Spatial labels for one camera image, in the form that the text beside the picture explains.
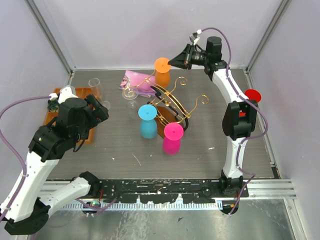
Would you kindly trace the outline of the orange wine glass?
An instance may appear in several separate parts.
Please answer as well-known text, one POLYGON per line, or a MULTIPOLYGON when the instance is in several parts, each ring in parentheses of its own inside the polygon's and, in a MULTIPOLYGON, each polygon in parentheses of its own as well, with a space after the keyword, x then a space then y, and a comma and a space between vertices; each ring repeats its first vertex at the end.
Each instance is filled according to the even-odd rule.
POLYGON ((155 83, 163 88, 169 86, 171 81, 169 59, 160 57, 154 62, 155 83))

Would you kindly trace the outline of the wooden compartment tray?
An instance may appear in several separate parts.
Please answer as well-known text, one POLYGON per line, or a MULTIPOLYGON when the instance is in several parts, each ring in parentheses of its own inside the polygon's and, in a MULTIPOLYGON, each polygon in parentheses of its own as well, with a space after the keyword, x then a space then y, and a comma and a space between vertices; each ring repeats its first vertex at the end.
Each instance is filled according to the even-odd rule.
MULTIPOLYGON (((89 94, 92 94, 92 90, 89 87, 76 87, 75 88, 75 95, 81 99, 85 99, 85 97, 89 94)), ((54 117, 58 116, 59 112, 49 112, 47 111, 45 119, 44 119, 44 125, 48 124, 54 117)), ((91 129, 88 133, 88 138, 84 141, 85 145, 91 145, 94 142, 95 137, 95 129, 91 129)))

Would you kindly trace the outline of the clear tall wine glass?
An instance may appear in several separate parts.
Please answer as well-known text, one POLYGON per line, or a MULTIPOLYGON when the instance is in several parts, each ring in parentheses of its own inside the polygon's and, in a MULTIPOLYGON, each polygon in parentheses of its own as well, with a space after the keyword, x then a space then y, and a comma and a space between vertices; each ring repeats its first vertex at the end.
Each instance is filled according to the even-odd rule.
POLYGON ((101 85, 101 81, 98 78, 92 78, 88 81, 88 85, 91 88, 92 93, 98 99, 98 101, 108 110, 111 108, 111 104, 106 100, 101 85))

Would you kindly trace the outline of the gold wire wine glass rack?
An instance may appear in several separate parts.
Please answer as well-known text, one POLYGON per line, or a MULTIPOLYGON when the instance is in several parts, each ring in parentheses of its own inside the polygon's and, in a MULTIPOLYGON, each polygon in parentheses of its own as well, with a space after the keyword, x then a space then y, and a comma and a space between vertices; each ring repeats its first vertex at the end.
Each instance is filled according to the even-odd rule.
POLYGON ((149 74, 149 77, 147 77, 143 82, 131 87, 138 87, 144 82, 147 82, 150 87, 155 90, 155 96, 151 96, 153 99, 147 102, 147 104, 154 106, 157 110, 155 122, 157 124, 157 134, 159 136, 162 138, 165 137, 164 128, 169 123, 180 124, 185 132, 189 127, 189 118, 191 118, 192 112, 197 109, 199 104, 207 104, 209 102, 209 98, 205 94, 199 95, 195 100, 195 106, 193 109, 188 111, 173 95, 178 85, 185 86, 188 83, 187 78, 179 76, 175 79, 173 88, 169 90, 166 87, 156 84, 155 75, 156 70, 149 74))

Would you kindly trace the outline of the red wine glass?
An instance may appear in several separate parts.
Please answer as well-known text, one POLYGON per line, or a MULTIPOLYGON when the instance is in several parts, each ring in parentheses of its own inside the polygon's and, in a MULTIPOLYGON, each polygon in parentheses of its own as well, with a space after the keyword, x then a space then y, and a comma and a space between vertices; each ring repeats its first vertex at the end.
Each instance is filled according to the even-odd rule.
MULTIPOLYGON (((258 103, 261 101, 262 96, 261 94, 252 88, 247 89, 244 93, 243 93, 247 99, 254 103, 254 101, 256 102, 255 106, 258 106, 258 103)), ((239 102, 239 117, 245 117, 247 116, 250 111, 253 109, 248 103, 246 103, 245 101, 239 102)))

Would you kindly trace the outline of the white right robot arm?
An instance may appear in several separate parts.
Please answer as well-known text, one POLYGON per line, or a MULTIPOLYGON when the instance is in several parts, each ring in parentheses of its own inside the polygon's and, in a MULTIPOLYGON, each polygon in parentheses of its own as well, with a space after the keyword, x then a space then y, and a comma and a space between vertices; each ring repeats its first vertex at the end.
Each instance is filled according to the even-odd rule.
POLYGON ((236 84, 226 61, 222 59, 222 39, 210 36, 206 48, 198 46, 199 37, 190 36, 190 43, 168 63, 176 68, 190 70, 193 65, 203 66, 205 74, 218 87, 227 106, 222 130, 227 139, 224 167, 219 178, 219 191, 231 197, 243 186, 243 158, 248 138, 256 127, 256 100, 250 100, 236 84))

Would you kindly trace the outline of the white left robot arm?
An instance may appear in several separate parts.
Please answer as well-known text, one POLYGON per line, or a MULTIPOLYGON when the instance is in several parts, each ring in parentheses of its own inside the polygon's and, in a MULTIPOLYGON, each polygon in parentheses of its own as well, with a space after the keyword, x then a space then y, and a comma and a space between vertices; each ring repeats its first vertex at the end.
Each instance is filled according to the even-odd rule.
POLYGON ((2 135, 1 140, 21 163, 22 170, 9 195, 0 205, 0 219, 12 236, 33 235, 61 207, 80 197, 95 198, 102 192, 100 180, 86 171, 47 196, 40 191, 49 174, 72 150, 77 152, 89 137, 89 131, 109 118, 109 110, 92 94, 76 96, 73 86, 43 96, 58 102, 58 115, 34 133, 26 159, 2 135))

